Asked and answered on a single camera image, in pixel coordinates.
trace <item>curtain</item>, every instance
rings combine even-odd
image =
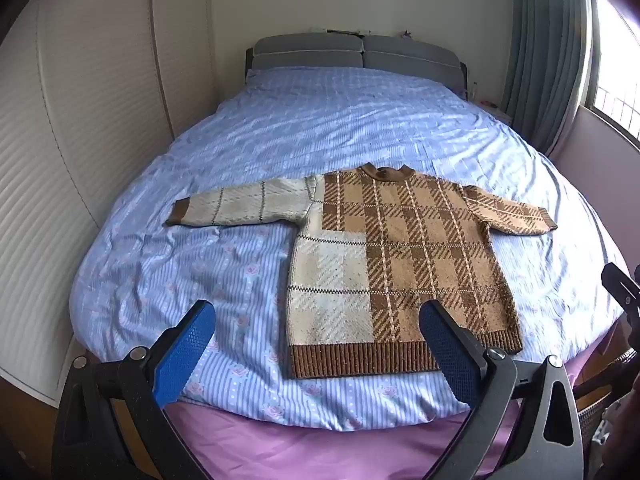
[[[547,155],[573,123],[591,51],[590,0],[513,0],[511,57],[502,109]]]

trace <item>silver bolt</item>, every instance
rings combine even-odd
[[[74,368],[84,368],[86,366],[86,357],[83,355],[76,357],[74,359]]]
[[[556,368],[562,368],[562,359],[557,355],[550,355],[549,364],[555,366]]]
[[[143,346],[136,346],[131,352],[129,352],[129,357],[134,361],[144,359],[146,357],[146,348]]]
[[[504,359],[504,352],[497,348],[489,348],[486,354],[495,361],[502,361]]]

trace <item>wooden floor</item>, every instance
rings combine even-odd
[[[628,348],[622,331],[614,334],[604,355],[597,352],[589,359],[578,383],[587,380],[602,370],[613,359],[622,355]],[[603,392],[595,392],[578,402],[578,409],[583,409],[595,402]],[[122,401],[115,401],[116,414],[122,433],[136,465],[146,473],[159,478],[146,449],[135,430],[129,412]],[[0,378],[0,428],[21,451],[28,464],[43,479],[50,478],[51,447],[57,410],[25,394]]]

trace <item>knit sweater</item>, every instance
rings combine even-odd
[[[557,227],[544,208],[371,164],[200,193],[178,200],[167,223],[278,220],[300,227],[287,291],[297,378],[436,369],[418,328],[418,310],[433,298],[482,344],[520,351],[489,228],[541,235]]]

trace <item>person's hand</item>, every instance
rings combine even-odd
[[[602,462],[613,465],[640,444],[640,374],[634,381],[631,397],[618,414],[602,450]]]

